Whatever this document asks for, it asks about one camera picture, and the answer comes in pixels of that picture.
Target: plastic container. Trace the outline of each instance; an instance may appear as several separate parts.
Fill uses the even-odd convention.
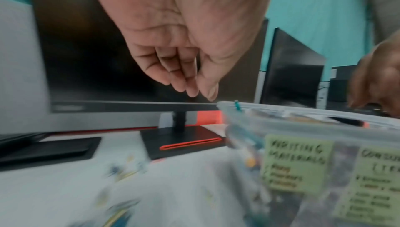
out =
[[[400,226],[400,120],[247,103],[238,110],[234,102],[218,108],[249,227]]]

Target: clear plastic container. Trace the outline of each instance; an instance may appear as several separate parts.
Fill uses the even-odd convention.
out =
[[[392,209],[400,209],[400,190],[396,190],[400,187],[400,178],[397,180],[397,176],[394,176],[400,177],[400,120],[330,110],[247,103],[240,103],[238,110],[234,102],[219,102],[218,108],[229,124],[226,129],[227,145],[236,159],[235,170],[240,181],[242,200],[247,208],[245,222],[249,227],[400,226],[400,218],[391,213],[391,210],[388,213],[382,212],[380,208],[376,208],[374,203],[377,202],[373,201],[375,198],[388,196],[391,204],[381,203],[380,206],[386,207],[390,204]],[[327,163],[323,165],[326,168],[324,175],[315,175],[315,180],[322,180],[320,190],[309,193],[296,189],[291,191],[284,186],[277,189],[263,179],[263,170],[270,171],[268,177],[282,174],[279,170],[274,170],[278,165],[271,167],[275,164],[271,153],[273,142],[266,149],[267,138],[271,136],[288,137],[301,142],[331,142],[331,148],[326,148],[330,150]],[[382,149],[380,159],[372,153],[365,155],[371,157],[371,161],[376,158],[378,166],[393,160],[394,167],[391,171],[374,176],[373,173],[369,174],[371,170],[364,170],[360,165],[364,163],[361,158],[365,157],[363,154],[366,147],[370,152]],[[299,163],[300,167],[301,162],[296,162],[299,159],[291,156],[292,163],[288,165],[293,167]],[[399,167],[398,173],[395,173],[396,167]],[[307,175],[309,177],[304,176],[305,180],[310,180],[310,174]],[[378,191],[381,188],[379,182],[383,181],[374,180],[374,177],[381,177],[383,180],[387,178],[386,182],[389,180],[391,185],[382,185],[382,191]],[[289,178],[298,177],[286,175],[280,180],[279,176],[271,182],[275,184],[279,181],[278,184],[282,184],[284,179]],[[371,184],[377,184],[378,188],[372,188]],[[371,202],[366,202],[368,206],[352,204],[352,196],[357,199],[363,192],[372,198]]]

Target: palm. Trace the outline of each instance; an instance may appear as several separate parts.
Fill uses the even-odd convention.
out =
[[[99,0],[151,78],[209,99],[249,48],[269,0]],[[197,76],[195,57],[202,67]]]

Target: white desk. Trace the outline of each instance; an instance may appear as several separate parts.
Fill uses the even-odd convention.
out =
[[[244,226],[227,147],[152,162],[146,173],[116,182],[115,176],[108,177],[113,164],[132,171],[138,163],[149,162],[139,132],[46,140],[94,136],[102,141],[90,160],[0,172],[0,225],[65,227],[100,219],[116,203],[141,197],[127,226]],[[104,203],[99,199],[102,191],[107,195]]]

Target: consumable items label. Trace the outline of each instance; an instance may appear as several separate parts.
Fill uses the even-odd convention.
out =
[[[348,188],[334,215],[379,226],[400,226],[400,150],[360,148]]]
[[[332,148],[331,141],[267,135],[261,177],[273,189],[318,194]]]

